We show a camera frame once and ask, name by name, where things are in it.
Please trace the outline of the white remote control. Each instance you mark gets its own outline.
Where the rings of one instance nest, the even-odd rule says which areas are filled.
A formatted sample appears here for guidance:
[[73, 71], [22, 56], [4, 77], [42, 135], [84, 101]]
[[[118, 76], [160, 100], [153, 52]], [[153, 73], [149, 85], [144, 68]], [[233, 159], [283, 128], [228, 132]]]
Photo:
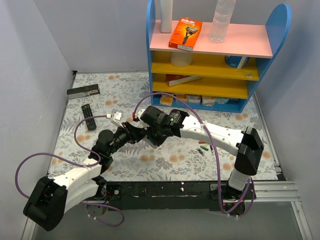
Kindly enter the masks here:
[[158, 148], [154, 143], [152, 143], [152, 141], [147, 136], [145, 136], [143, 138], [143, 141], [153, 149], [157, 149]]

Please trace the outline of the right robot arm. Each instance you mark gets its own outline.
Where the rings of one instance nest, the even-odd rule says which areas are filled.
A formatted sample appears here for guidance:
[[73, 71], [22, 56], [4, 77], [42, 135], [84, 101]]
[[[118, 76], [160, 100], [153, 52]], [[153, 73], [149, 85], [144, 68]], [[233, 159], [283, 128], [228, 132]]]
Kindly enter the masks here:
[[247, 181], [258, 172], [264, 144], [253, 127], [245, 130], [230, 129], [212, 123], [200, 123], [193, 115], [173, 109], [169, 114], [154, 106], [137, 113], [146, 134], [146, 140], [158, 147], [168, 137], [192, 139], [221, 148], [236, 157], [223, 192], [237, 199], [245, 192]]

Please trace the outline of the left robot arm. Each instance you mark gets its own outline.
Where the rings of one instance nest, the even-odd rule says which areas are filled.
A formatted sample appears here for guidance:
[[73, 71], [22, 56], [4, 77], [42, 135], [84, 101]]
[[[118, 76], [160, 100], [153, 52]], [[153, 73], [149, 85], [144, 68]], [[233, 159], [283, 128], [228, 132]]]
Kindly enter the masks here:
[[120, 185], [108, 186], [101, 176], [113, 162], [112, 155], [125, 144], [135, 144], [144, 138], [144, 130], [123, 122], [116, 132], [99, 133], [91, 153], [79, 167], [50, 179], [42, 177], [36, 183], [23, 214], [46, 231], [53, 230], [64, 214], [86, 199], [110, 201], [119, 199]]

